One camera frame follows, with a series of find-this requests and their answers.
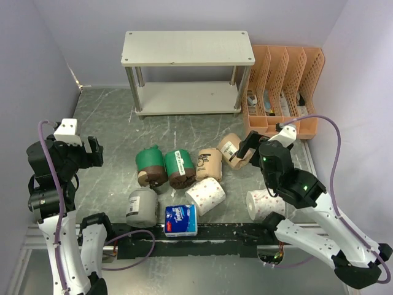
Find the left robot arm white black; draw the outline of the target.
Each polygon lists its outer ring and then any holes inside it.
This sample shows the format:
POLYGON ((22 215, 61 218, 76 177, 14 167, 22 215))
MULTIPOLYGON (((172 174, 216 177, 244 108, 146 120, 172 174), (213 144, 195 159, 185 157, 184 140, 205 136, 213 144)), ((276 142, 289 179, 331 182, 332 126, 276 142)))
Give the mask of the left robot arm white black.
POLYGON ((50 261, 54 294, 107 294, 102 277, 102 248, 115 237, 105 213, 83 219, 76 231, 80 169, 103 165, 103 147, 88 137, 91 151, 57 141, 53 135, 27 150, 34 174, 28 183, 28 208, 42 232, 50 261))

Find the green brown paper roll labelled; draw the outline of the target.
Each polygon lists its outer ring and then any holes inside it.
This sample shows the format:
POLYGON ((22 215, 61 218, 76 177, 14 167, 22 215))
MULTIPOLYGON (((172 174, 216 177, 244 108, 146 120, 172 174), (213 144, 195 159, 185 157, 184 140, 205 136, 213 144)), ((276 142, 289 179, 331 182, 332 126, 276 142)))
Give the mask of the green brown paper roll labelled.
POLYGON ((169 185, 176 190, 190 187, 196 181, 196 169, 190 154, 177 149, 164 156, 169 185))

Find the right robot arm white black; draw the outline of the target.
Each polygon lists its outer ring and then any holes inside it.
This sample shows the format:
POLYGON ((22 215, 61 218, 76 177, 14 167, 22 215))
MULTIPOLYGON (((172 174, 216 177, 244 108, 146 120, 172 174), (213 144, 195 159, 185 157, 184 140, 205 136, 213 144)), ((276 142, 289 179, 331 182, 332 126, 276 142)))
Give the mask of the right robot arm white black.
POLYGON ((240 142, 236 156, 242 159, 254 149, 250 163, 260 168, 268 193, 309 216, 328 236, 321 237, 272 212, 263 220, 261 239, 270 245, 279 240, 300 248, 331 267, 343 283, 354 289, 381 283, 392 248, 373 241, 346 221, 326 187, 312 173, 294 166, 290 150, 296 137, 293 126, 284 127, 271 138, 251 131, 240 142))

